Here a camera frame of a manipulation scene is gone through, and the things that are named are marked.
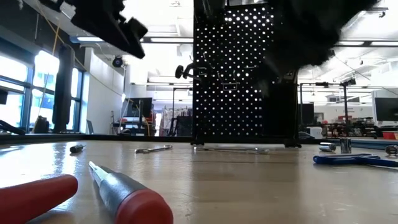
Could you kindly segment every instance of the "window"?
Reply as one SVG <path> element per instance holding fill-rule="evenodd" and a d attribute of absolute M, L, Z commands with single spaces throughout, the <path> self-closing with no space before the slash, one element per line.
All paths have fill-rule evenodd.
<path fill-rule="evenodd" d="M 0 75 L 25 82 L 27 79 L 27 66 L 13 59 L 0 56 Z"/>
<path fill-rule="evenodd" d="M 35 57 L 33 85 L 55 90 L 59 65 L 60 61 L 58 58 L 41 50 Z"/>
<path fill-rule="evenodd" d="M 44 118 L 47 118 L 47 121 L 50 123 L 50 128 L 54 128 L 54 124 L 52 123 L 53 106 L 54 106 L 53 95 L 46 93 L 43 96 L 42 91 L 32 90 L 32 104 L 30 106 L 29 127 L 33 128 L 37 117 L 40 115 Z"/>
<path fill-rule="evenodd" d="M 76 101 L 72 100 L 70 102 L 70 114 L 69 114 L 69 123 L 67 124 L 67 130 L 74 130 L 75 123 L 73 121 L 75 120 L 75 106 L 76 106 Z"/>
<path fill-rule="evenodd" d="M 0 56 L 0 87 L 9 92 L 7 104 L 0 105 L 0 119 L 16 127 L 33 128 L 40 115 L 47 118 L 49 128 L 52 129 L 54 91 L 59 63 L 58 58 L 44 51 L 40 51 L 35 57 L 34 69 Z M 67 130 L 77 131 L 80 125 L 82 83 L 82 72 L 74 68 Z"/>
<path fill-rule="evenodd" d="M 72 86 L 70 88 L 70 93 L 71 93 L 72 97 L 74 97 L 74 98 L 77 97 L 79 78 L 81 78 L 81 75 L 79 74 L 79 71 L 76 68 L 74 68 L 72 70 Z"/>
<path fill-rule="evenodd" d="M 15 127 L 21 127 L 23 102 L 24 95 L 9 92 L 7 104 L 0 105 L 0 119 Z"/>

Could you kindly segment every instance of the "cable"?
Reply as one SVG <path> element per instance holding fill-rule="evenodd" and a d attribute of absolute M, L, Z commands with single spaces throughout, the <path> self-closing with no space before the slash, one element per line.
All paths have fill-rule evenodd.
<path fill-rule="evenodd" d="M 352 71 L 358 73 L 358 75 L 361 75 L 361 76 L 364 77 L 365 79 L 371 81 L 370 78 L 366 77 L 366 76 L 363 75 L 361 72 L 357 71 L 355 68 L 349 66 L 346 62 L 342 61 L 342 60 L 341 60 L 340 58 L 338 58 L 336 55 L 335 55 L 335 58 L 336 58 L 337 60 L 339 60 L 341 63 L 345 64 L 348 68 L 352 69 Z M 392 94 L 398 96 L 398 93 L 396 93 L 396 92 L 394 92 L 394 91 L 391 91 L 391 90 L 389 90 L 389 89 L 387 89 L 387 88 L 385 88 L 385 87 L 383 87 L 383 86 L 381 86 L 381 88 L 383 88 L 384 90 L 387 90 L 387 91 L 389 91 L 390 93 L 392 93 Z"/>

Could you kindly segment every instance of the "table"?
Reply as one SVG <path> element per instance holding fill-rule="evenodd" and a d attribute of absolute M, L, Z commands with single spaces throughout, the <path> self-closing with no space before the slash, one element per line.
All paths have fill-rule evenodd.
<path fill-rule="evenodd" d="M 77 156 L 69 147 L 84 144 Z M 1 146 L 0 187 L 72 174 L 76 195 L 30 223 L 112 223 L 88 171 L 107 166 L 160 193 L 174 223 L 397 223 L 398 170 L 366 166 L 315 166 L 317 146 L 268 155 L 174 149 L 135 155 L 138 147 L 169 143 L 83 141 Z M 382 151 L 353 149 L 385 157 Z"/>

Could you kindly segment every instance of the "red handle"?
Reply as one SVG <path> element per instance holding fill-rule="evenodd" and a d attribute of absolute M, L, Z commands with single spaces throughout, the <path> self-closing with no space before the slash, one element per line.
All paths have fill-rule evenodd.
<path fill-rule="evenodd" d="M 72 197 L 77 185 L 74 176 L 62 175 L 0 189 L 1 223 L 28 222 Z"/>
<path fill-rule="evenodd" d="M 115 224 L 173 224 L 173 213 L 158 193 L 137 190 L 120 204 Z"/>

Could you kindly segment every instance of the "black pole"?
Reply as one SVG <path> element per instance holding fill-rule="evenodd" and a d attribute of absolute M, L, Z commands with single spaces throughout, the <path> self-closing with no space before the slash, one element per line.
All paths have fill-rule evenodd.
<path fill-rule="evenodd" d="M 173 111 L 172 111 L 172 122 L 174 122 L 173 121 L 173 118 L 174 118 L 174 95 L 175 95 L 175 90 L 176 90 L 177 88 L 173 88 Z"/>
<path fill-rule="evenodd" d="M 347 105 L 347 85 L 343 84 L 344 89 L 344 110 L 345 110 L 345 117 L 346 117 L 346 135 L 348 137 L 348 105 Z"/>
<path fill-rule="evenodd" d="M 60 65 L 55 83 L 52 122 L 53 133 L 66 131 L 69 121 L 72 86 L 72 70 L 75 66 L 75 51 L 69 45 L 61 45 L 58 53 Z"/>
<path fill-rule="evenodd" d="M 139 100 L 139 120 L 138 120 L 138 130 L 141 133 L 142 130 L 142 116 L 143 116 L 143 110 L 144 110 L 144 101 L 143 100 Z"/>
<path fill-rule="evenodd" d="M 303 83 L 300 84 L 300 119 L 301 119 L 301 127 L 304 126 L 303 121 Z"/>

